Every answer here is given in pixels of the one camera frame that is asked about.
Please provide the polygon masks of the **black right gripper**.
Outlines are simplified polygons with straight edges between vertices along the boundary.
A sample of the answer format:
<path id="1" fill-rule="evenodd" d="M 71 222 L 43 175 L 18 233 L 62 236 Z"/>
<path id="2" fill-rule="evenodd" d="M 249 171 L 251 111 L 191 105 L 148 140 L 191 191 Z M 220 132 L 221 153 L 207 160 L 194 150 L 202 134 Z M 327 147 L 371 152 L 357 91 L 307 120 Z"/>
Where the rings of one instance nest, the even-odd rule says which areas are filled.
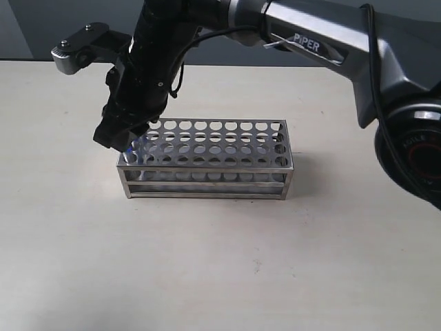
<path id="1" fill-rule="evenodd" d="M 194 38 L 187 1 L 145 1 L 132 35 L 106 77 L 110 97 L 93 140 L 125 152 L 150 128 L 149 120 L 165 108 L 182 49 Z"/>

